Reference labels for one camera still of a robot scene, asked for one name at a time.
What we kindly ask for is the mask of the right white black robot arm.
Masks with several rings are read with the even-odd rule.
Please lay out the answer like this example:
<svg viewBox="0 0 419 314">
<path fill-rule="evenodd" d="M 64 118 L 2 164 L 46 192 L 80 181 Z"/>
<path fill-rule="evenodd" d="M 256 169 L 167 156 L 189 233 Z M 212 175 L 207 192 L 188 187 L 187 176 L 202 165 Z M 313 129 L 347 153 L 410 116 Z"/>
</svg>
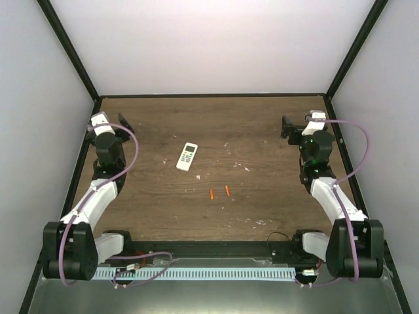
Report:
<svg viewBox="0 0 419 314">
<path fill-rule="evenodd" d="M 313 256 L 325 262 L 336 278 L 379 278 L 384 271 L 384 227 L 370 219 L 343 192 L 329 165 L 335 136 L 327 131 L 323 111 L 310 111 L 306 125 L 282 117 L 281 137 L 299 148 L 300 181 L 332 224 L 330 235 L 302 231 L 291 246 L 294 261 L 304 264 Z"/>
</svg>

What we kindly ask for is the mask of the orange battery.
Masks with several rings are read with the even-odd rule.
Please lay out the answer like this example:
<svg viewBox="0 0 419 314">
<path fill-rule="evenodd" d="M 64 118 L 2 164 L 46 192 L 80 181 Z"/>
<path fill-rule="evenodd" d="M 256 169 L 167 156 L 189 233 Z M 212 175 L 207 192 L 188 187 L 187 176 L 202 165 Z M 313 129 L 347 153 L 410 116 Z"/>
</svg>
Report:
<svg viewBox="0 0 419 314">
<path fill-rule="evenodd" d="M 212 189 L 212 188 L 210 188 L 210 190 L 209 190 L 209 194 L 210 194 L 210 199 L 211 200 L 214 200 L 215 199 L 215 194 L 214 194 L 214 190 Z"/>
<path fill-rule="evenodd" d="M 225 190 L 226 190 L 226 194 L 227 196 L 230 196 L 230 188 L 228 187 L 228 185 L 225 186 Z"/>
</svg>

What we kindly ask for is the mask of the white remote control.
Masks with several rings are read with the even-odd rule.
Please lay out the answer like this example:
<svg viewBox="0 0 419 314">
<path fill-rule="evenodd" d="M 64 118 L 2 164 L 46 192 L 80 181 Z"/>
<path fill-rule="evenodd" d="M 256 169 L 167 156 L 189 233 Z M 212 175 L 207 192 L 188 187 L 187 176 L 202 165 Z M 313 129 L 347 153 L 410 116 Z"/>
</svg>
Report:
<svg viewBox="0 0 419 314">
<path fill-rule="evenodd" d="M 185 143 L 180 157 L 176 163 L 176 169 L 181 171 L 189 171 L 197 149 L 197 144 Z"/>
</svg>

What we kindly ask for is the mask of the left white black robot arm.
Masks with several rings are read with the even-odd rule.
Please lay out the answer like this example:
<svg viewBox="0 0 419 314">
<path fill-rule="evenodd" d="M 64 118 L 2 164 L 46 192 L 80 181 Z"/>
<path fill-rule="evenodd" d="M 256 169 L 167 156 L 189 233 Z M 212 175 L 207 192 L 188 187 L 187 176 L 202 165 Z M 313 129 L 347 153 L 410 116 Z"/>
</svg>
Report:
<svg viewBox="0 0 419 314">
<path fill-rule="evenodd" d="M 122 115 L 116 124 L 104 112 L 91 117 L 86 140 L 97 156 L 92 181 L 68 214 L 43 229 L 42 267 L 47 279 L 59 279 L 65 285 L 89 281 L 97 267 L 111 257 L 119 264 L 133 259 L 128 232 L 110 231 L 94 237 L 94 228 L 124 186 L 131 165 L 126 162 L 123 144 L 135 138 Z"/>
</svg>

